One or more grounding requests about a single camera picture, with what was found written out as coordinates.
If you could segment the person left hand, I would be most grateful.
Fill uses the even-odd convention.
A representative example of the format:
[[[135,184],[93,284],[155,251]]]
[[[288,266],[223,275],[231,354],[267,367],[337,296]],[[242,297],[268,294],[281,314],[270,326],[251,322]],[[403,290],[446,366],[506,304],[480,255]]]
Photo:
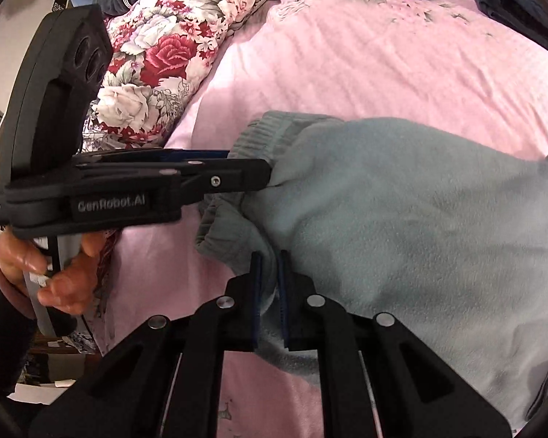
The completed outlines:
[[[39,303],[67,314],[83,314],[94,298],[100,253],[106,240],[106,235],[101,231],[83,234],[80,252],[39,291]],[[16,238],[11,230],[1,233],[0,290],[27,318],[33,319],[35,314],[23,275],[42,275],[46,270],[47,260],[32,242]]]

